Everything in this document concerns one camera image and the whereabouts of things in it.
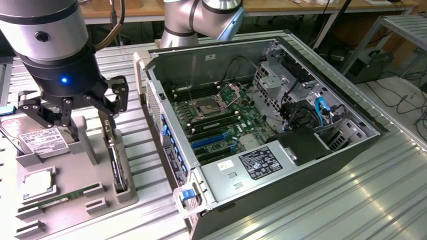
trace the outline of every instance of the blue pcie slot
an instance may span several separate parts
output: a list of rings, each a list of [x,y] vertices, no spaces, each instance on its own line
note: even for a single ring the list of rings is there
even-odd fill
[[[221,140],[224,140],[226,137],[226,132],[222,133],[221,135],[217,135],[217,136],[213,136],[202,141],[198,141],[198,142],[194,142],[190,147],[194,149],[194,148],[198,148],[198,147],[202,147],[204,145],[208,145],[208,144],[212,144],[212,143],[216,143]]]

